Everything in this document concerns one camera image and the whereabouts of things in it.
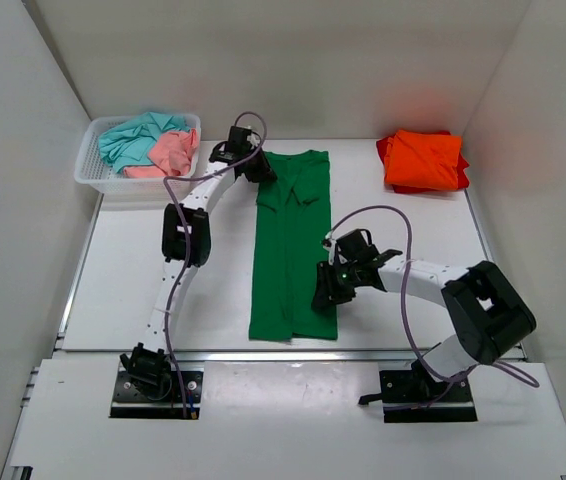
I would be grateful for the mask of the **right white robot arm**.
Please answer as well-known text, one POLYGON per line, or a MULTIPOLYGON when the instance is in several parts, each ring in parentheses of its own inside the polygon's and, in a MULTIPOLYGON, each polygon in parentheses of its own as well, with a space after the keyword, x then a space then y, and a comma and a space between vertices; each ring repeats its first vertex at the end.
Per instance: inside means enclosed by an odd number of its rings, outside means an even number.
POLYGON ((531 388, 539 387, 536 378, 502 360, 536 329, 537 322, 495 263, 452 267, 416 260, 409 251, 379 251, 366 229, 340 238, 326 235, 322 246, 328 257, 317 265, 313 310, 348 303, 364 287, 399 296, 403 330, 416 359, 406 379, 393 383, 397 393, 408 396, 395 402, 396 410, 431 407, 480 365, 496 368, 531 388), (445 308, 453 335, 421 351, 408 318, 410 297, 445 308))

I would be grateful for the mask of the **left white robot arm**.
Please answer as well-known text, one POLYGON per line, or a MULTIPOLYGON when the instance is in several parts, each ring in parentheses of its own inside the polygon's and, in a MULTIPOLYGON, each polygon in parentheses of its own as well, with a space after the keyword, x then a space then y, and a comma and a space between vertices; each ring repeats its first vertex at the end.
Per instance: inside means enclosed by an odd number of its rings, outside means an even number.
POLYGON ((120 357, 126 383, 147 401, 175 399, 183 406, 187 383, 183 379, 171 340, 185 294, 211 253, 210 216, 224 193, 243 176, 252 183, 276 179, 262 150, 265 140, 249 127, 233 125, 228 138, 212 149, 204 174, 190 177, 195 186, 183 199, 173 187, 181 177, 163 180, 171 199, 163 215, 162 283, 143 340, 120 357))

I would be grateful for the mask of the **green polo shirt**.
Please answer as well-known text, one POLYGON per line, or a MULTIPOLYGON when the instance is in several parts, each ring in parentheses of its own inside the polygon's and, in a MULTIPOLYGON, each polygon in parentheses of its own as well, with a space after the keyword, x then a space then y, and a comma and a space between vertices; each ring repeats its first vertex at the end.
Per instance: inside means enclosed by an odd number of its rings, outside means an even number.
POLYGON ((256 198, 248 337, 334 341, 336 309, 316 312, 311 307, 317 264, 327 259, 322 240, 331 228, 329 153, 265 156, 277 179, 262 183, 256 198))

